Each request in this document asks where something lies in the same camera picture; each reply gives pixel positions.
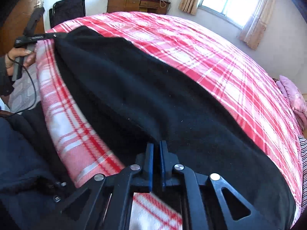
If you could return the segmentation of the person left hand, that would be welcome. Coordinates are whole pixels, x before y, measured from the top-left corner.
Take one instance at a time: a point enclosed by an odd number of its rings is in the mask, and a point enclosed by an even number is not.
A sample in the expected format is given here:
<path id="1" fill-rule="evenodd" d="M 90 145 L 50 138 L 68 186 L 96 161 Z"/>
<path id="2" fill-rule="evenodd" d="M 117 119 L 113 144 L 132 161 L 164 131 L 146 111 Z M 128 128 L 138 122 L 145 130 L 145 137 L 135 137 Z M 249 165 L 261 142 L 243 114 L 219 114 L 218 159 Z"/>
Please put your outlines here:
<path id="1" fill-rule="evenodd" d="M 12 60 L 15 60 L 17 57 L 26 57 L 23 66 L 28 68 L 35 62 L 36 53 L 25 48 L 12 48 L 5 55 L 5 65 L 8 76 L 13 75 L 14 62 L 12 62 Z"/>

